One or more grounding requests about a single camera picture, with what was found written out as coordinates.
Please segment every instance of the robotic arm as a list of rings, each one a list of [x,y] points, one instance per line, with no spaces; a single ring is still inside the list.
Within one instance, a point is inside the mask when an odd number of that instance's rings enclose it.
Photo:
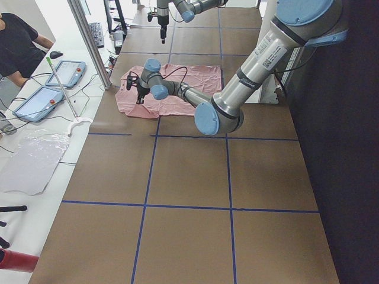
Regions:
[[[153,12],[147,14],[147,20],[151,22],[153,17],[158,18],[158,24],[160,25],[160,39],[162,40],[162,43],[165,43],[167,25],[169,24],[168,4],[170,2],[174,3],[182,16],[182,19],[185,22],[190,22],[194,19],[195,15],[211,8],[223,6],[228,0],[196,0],[190,4],[188,4],[186,0],[157,0],[157,8]]]
[[[164,80],[159,73],[160,63],[149,59],[141,77],[135,80],[137,103],[143,103],[143,97],[149,92],[156,99],[175,95],[196,107],[195,124],[203,134],[237,130],[243,122],[240,107],[262,85],[280,59],[296,47],[343,41],[347,35],[347,17],[347,1],[280,0],[270,30],[220,93],[209,98],[185,83]]]

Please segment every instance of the pink towel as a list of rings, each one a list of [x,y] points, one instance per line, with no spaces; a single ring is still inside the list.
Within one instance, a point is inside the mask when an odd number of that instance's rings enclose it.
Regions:
[[[180,65],[166,64],[160,69],[163,77],[170,74]],[[220,66],[187,66],[188,72],[184,82],[199,91],[209,95],[211,98],[214,93],[221,91],[221,67]],[[168,96],[167,98],[157,101],[149,93],[144,98],[144,104],[136,104],[137,89],[131,87],[126,89],[126,77],[130,71],[141,75],[143,67],[135,66],[131,68],[123,77],[121,77],[121,87],[116,94],[118,110],[125,113],[128,117],[140,118],[158,118],[160,115],[188,115],[195,114],[195,108],[179,99],[177,96]],[[185,74],[185,69],[179,69],[167,80],[180,82]]]

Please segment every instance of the white desk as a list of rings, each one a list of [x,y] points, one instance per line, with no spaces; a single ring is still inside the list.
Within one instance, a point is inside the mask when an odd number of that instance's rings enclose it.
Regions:
[[[103,62],[106,62],[110,55],[107,49],[112,50],[109,48],[109,45],[106,45],[106,48],[99,49]],[[85,86],[91,80],[92,75],[97,73],[80,32],[75,26],[67,29],[67,33],[55,42],[50,51],[52,50],[58,50],[64,53],[63,56],[52,60],[54,65],[57,65],[60,60],[80,60],[86,62],[86,72],[78,85],[68,90],[69,96]],[[34,74],[45,72],[51,72],[51,68],[47,64],[47,61],[43,60]],[[36,78],[41,84],[44,84],[46,79],[47,76]],[[29,80],[18,94],[18,97],[28,98],[39,86],[37,82]],[[99,77],[96,76],[84,91],[89,96],[89,102],[81,116],[93,119],[104,91]],[[71,98],[77,113],[83,110],[87,100],[88,97],[82,92],[79,92]],[[16,109],[21,103],[22,100],[14,101],[10,109]],[[14,118],[12,112],[9,110],[6,112],[6,116],[8,119]],[[73,120],[73,114],[67,102],[59,104],[48,115],[48,117],[56,116]],[[25,122],[18,119],[11,120],[11,122],[16,127],[25,124]],[[65,133],[69,123],[69,121],[63,118],[42,120],[42,122],[39,123],[29,123],[25,127],[18,129],[17,133],[13,135],[4,135],[0,140],[0,145],[10,151],[17,151],[18,143],[29,133],[40,129],[47,129],[51,131],[51,133]],[[69,147],[61,159],[61,162],[76,163],[87,137],[89,125],[90,124],[86,122],[73,128]],[[0,169],[4,167],[11,156],[11,153],[0,149]],[[28,206],[28,210],[25,212],[0,213],[0,220],[8,223],[6,227],[0,228],[0,236],[11,244],[9,250],[37,256],[40,255],[74,167],[75,165],[72,164],[59,163],[51,181],[42,194],[28,196],[21,192],[0,192],[0,206]],[[30,277],[31,273],[0,270],[0,283],[26,284],[30,280]]]

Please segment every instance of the computer mouse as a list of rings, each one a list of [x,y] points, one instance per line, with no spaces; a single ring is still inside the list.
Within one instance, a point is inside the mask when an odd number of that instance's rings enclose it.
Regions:
[[[63,55],[63,53],[60,51],[53,50],[52,52],[50,52],[50,58],[51,59],[58,58],[59,56],[62,56],[62,55]]]

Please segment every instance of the tablet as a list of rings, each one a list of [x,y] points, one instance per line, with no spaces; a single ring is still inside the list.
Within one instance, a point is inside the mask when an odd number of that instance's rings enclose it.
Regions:
[[[41,86],[16,108],[13,114],[22,120],[38,122],[49,114],[62,99],[63,92],[60,89]]]
[[[85,62],[62,60],[55,67],[59,80],[66,88],[74,87],[81,79],[85,71]],[[47,79],[46,86],[59,86],[54,74]]]

